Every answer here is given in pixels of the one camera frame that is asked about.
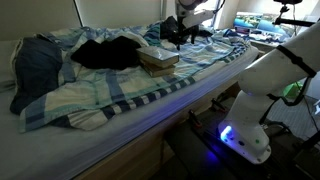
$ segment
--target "plaid bedsheet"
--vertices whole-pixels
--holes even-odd
[[[158,78],[151,78],[141,67],[123,71],[92,70],[70,59],[71,54],[88,39],[102,42],[129,33],[144,43],[142,37],[149,29],[150,26],[119,29],[83,27],[38,34],[56,43],[63,51],[60,87],[32,102],[22,111],[19,131],[27,132],[47,124],[93,130],[116,114],[149,104],[205,78],[203,75],[198,76],[198,72],[217,61],[228,64],[248,47],[242,39],[225,38],[221,34],[198,37],[195,44],[182,45],[180,51],[174,47],[164,47],[178,52],[180,61],[173,75]],[[154,40],[161,45],[160,39]]]

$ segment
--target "blue led light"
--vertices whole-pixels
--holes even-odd
[[[222,131],[222,133],[220,134],[220,138],[221,138],[222,140],[227,139],[227,136],[228,136],[228,134],[231,133],[231,130],[232,130],[231,126],[227,126],[227,127]]]

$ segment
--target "book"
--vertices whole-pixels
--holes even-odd
[[[173,74],[174,73],[174,69],[175,66],[174,65],[170,65],[168,67],[165,68],[161,68],[159,66],[156,66],[154,64],[149,64],[149,63],[142,63],[142,67],[144,68],[144,70],[151,76],[151,77],[159,77],[159,76],[164,76],[164,75],[168,75],[168,74]]]
[[[141,61],[148,64],[166,68],[179,61],[179,54],[175,52],[162,49],[157,46],[148,46],[137,49],[138,56]]]

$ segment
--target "bed frame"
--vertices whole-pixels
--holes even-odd
[[[152,127],[139,137],[132,140],[113,154],[107,156],[94,166],[79,174],[74,179],[148,179],[161,166],[174,156],[164,140],[164,134],[169,129],[185,121],[192,109],[196,114],[210,107],[212,98],[224,91],[236,95],[238,93],[236,78],[232,78],[207,93],[197,101],[173,114],[161,123]]]

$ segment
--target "mattress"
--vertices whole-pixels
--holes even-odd
[[[0,43],[0,49],[13,42]],[[8,56],[0,51],[0,57]],[[135,137],[236,76],[258,55],[255,47],[232,63],[217,63],[213,74],[179,91],[116,115],[93,131],[46,126],[20,134],[19,117],[9,111],[14,90],[0,93],[1,179],[70,179]]]

